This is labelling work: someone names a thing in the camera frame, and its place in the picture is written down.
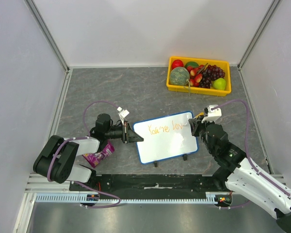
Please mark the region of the white orange marker pen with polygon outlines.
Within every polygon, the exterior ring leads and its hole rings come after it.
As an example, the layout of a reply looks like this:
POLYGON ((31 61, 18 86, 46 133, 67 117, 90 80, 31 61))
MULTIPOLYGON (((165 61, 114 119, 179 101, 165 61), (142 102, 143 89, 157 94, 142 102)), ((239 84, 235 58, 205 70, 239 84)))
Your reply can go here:
POLYGON ((184 126, 190 125, 191 127, 194 128, 196 125, 199 125, 202 122, 203 118, 204 118, 204 113, 201 112, 195 117, 188 119, 188 121, 184 124, 184 126))

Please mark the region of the blue framed whiteboard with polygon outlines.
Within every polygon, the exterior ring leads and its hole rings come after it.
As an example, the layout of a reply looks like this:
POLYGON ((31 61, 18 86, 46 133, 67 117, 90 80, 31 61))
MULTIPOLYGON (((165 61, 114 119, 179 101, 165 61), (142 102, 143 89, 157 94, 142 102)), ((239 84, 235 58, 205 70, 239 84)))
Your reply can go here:
POLYGON ((134 123, 133 130, 144 140, 137 142, 142 164, 150 164, 198 151, 198 140, 192 136, 188 120, 191 111, 134 123))

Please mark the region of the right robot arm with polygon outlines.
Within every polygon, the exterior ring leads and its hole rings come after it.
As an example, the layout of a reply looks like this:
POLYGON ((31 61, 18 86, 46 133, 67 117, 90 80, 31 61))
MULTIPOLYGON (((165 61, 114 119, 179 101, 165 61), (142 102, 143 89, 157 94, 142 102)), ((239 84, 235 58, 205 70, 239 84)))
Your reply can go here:
POLYGON ((189 119, 188 123, 192 135, 200 137, 219 165, 213 187, 241 194, 270 214, 284 232, 291 233, 291 189, 232 144, 221 125, 204 121, 202 116, 189 119))

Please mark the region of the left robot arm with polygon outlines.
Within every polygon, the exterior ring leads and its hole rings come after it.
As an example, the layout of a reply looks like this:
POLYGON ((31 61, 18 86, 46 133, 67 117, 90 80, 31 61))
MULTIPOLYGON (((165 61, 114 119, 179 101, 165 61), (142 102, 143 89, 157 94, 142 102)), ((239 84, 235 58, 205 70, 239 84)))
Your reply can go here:
POLYGON ((91 168, 96 168, 114 153, 112 139, 121 139, 124 144, 144 140, 128 121, 120 120, 114 125, 110 115, 100 114, 89 136, 68 139, 51 136, 35 160, 33 171, 46 177, 49 182, 79 181, 82 188, 91 191, 95 189, 97 180, 91 176, 91 169, 75 164, 75 159, 81 156, 91 168))

